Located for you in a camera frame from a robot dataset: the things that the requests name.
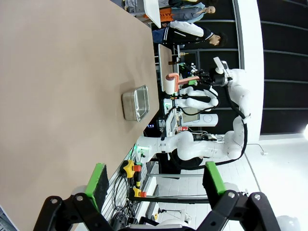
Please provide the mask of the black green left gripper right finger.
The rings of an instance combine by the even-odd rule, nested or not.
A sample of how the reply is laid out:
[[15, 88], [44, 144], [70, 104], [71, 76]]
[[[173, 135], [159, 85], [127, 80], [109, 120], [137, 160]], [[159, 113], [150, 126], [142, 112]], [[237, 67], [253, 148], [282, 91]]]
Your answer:
[[230, 220], [238, 221], [245, 231], [279, 231], [267, 196], [253, 192], [249, 196], [227, 190], [214, 162], [206, 162], [203, 174], [211, 211], [197, 228], [198, 231], [221, 231]]

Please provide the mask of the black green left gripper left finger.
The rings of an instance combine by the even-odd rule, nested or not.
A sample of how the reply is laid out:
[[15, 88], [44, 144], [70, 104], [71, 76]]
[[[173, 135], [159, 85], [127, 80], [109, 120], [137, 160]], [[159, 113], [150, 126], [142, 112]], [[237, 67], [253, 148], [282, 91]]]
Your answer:
[[101, 214], [109, 189], [106, 164], [97, 163], [84, 192], [62, 199], [49, 196], [39, 213], [35, 231], [69, 231], [83, 223], [89, 231], [111, 231], [113, 228]]

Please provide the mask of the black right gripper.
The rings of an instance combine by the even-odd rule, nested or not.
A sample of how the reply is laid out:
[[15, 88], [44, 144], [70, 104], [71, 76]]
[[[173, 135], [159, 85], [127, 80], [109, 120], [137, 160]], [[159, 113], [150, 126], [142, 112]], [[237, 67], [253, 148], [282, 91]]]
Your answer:
[[214, 68], [209, 71], [204, 71], [202, 69], [196, 69], [195, 66], [189, 66], [184, 64], [185, 72], [191, 76], [198, 76], [199, 79], [189, 80], [188, 85], [197, 86], [198, 84], [204, 83], [211, 86], [224, 86], [225, 85], [225, 75], [224, 73], [219, 74]]

